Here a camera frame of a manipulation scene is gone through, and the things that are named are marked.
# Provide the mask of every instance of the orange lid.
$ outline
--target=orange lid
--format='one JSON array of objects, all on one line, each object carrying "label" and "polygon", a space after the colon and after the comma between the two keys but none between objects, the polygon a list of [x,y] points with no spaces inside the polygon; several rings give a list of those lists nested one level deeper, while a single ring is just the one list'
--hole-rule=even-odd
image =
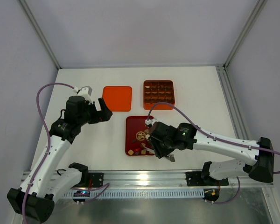
[{"label": "orange lid", "polygon": [[131,86],[105,86],[104,101],[111,111],[130,111],[132,104]]}]

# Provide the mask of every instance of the red tray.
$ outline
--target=red tray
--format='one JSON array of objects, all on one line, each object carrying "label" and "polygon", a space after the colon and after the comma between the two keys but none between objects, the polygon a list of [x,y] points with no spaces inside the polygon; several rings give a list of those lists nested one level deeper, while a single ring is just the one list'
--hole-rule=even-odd
[{"label": "red tray", "polygon": [[148,127],[145,125],[147,116],[130,116],[126,118],[126,154],[129,156],[154,155],[143,146],[150,148],[149,142],[145,139],[148,133]]}]

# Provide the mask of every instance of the white table surface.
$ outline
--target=white table surface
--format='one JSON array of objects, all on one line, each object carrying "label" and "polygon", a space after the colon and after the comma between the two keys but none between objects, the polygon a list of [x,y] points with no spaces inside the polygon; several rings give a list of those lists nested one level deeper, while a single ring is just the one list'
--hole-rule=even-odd
[{"label": "white table surface", "polygon": [[[172,80],[175,105],[200,127],[214,133],[235,137],[221,85],[215,67],[109,68],[59,70],[56,82],[93,88],[91,98],[97,104],[103,88],[109,85],[131,86],[132,108],[129,112],[113,112],[110,121],[85,125],[65,153],[57,168],[67,168],[72,162],[87,165],[91,170],[168,170],[201,169],[206,161],[225,161],[229,157],[196,150],[175,150],[176,162],[149,157],[131,157],[125,154],[125,129],[128,116],[147,115],[143,109],[143,82],[145,80]],[[48,127],[65,108],[68,97],[74,95],[65,86],[55,86],[46,113]],[[177,127],[186,122],[176,111],[153,111],[152,116]],[[47,144],[42,129],[32,166]]]}]

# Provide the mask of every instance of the orange tray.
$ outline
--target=orange tray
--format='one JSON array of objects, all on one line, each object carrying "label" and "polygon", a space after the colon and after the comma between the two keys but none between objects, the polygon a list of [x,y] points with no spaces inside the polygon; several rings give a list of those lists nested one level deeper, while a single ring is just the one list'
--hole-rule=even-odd
[{"label": "orange tray", "polygon": [[[143,108],[150,110],[158,102],[175,105],[173,82],[170,80],[146,80],[143,83]],[[154,110],[172,110],[168,105],[157,105]]]},{"label": "orange tray", "polygon": [[130,86],[105,86],[103,99],[110,111],[130,111],[132,105],[132,88]]}]

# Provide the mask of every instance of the red object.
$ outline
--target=red object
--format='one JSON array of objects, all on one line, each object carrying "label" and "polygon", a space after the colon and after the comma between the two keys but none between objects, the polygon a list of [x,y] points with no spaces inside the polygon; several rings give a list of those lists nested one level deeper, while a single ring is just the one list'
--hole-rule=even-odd
[{"label": "red object", "polygon": [[131,86],[106,86],[103,90],[103,99],[110,111],[130,111],[132,88]]},{"label": "red object", "polygon": [[145,147],[150,148],[149,142],[145,139],[148,133],[148,127],[145,125],[147,116],[130,116],[126,118],[126,149],[125,152],[129,156],[154,155],[144,150]]},{"label": "red object", "polygon": [[[170,80],[146,80],[143,83],[143,108],[150,110],[158,102],[175,105],[173,82]],[[172,110],[168,105],[157,105],[154,110]]]}]

